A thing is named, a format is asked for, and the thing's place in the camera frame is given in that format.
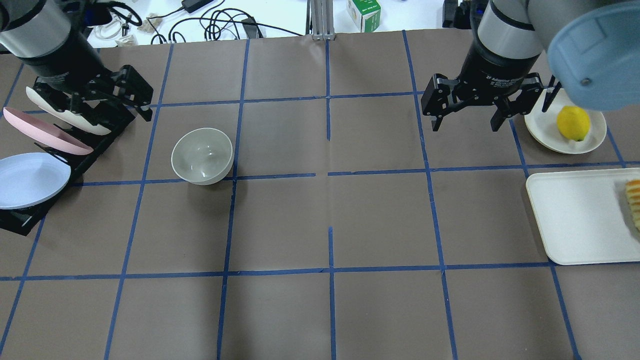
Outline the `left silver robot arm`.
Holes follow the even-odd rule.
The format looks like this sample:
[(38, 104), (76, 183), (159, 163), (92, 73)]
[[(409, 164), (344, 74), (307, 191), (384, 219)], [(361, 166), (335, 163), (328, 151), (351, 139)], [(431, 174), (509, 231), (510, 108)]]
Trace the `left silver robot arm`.
[(130, 64), (112, 71), (54, 0), (3, 0), (1, 44), (34, 71), (34, 91), (55, 116), (80, 116), (112, 130), (153, 118), (153, 87)]

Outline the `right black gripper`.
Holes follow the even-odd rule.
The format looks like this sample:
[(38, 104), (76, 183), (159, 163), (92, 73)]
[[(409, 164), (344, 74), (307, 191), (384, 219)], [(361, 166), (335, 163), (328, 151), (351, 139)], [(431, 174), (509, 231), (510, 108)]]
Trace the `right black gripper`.
[(423, 116), (430, 117), (434, 132), (444, 117), (466, 107), (495, 106), (490, 120), (492, 132), (498, 132), (505, 120), (531, 112), (544, 89), (539, 73), (516, 76), (505, 71), (468, 70), (455, 79), (434, 74), (421, 97)]

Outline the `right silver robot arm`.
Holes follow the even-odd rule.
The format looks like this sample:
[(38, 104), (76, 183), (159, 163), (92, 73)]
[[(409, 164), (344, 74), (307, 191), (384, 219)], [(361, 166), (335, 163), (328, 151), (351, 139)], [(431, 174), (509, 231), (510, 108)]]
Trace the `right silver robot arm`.
[(531, 112), (546, 88), (531, 71), (546, 53), (551, 92), (588, 110), (637, 105), (639, 15), (637, 0), (468, 0), (473, 41), (459, 75), (436, 73), (420, 100), (436, 132), (445, 116), (466, 107), (494, 106), (491, 129)]

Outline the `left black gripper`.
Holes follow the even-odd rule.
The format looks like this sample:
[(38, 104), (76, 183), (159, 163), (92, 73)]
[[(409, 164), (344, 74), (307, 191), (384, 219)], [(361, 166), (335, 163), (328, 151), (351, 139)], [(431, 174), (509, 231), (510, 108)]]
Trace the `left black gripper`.
[(69, 125), (79, 124), (75, 114), (105, 128), (124, 127), (138, 114), (146, 122), (153, 120), (154, 89), (130, 64), (119, 71), (100, 64), (34, 65), (32, 70), (37, 75), (32, 102)]

